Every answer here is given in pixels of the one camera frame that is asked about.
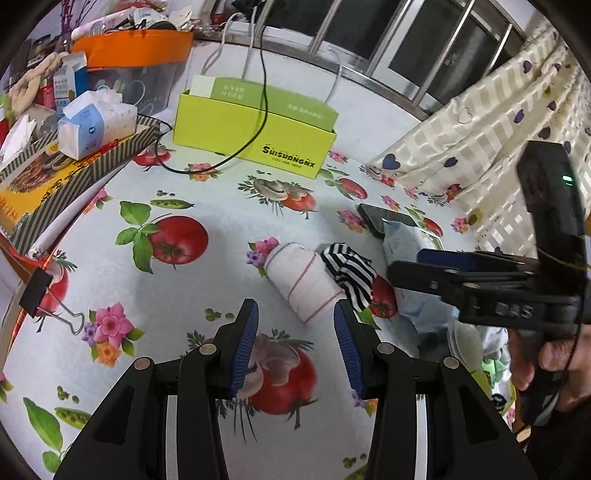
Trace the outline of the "person's right hand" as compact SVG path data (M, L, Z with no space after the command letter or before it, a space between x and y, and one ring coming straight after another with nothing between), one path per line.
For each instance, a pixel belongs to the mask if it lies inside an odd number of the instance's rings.
M563 373L565 383L561 388L556 408L561 412L573 410L590 399L590 325L579 318L574 336L546 342L539 350L537 360L527 358L521 337L515 330L509 331L511 374L515 387L525 392L535 379L538 368L551 373Z

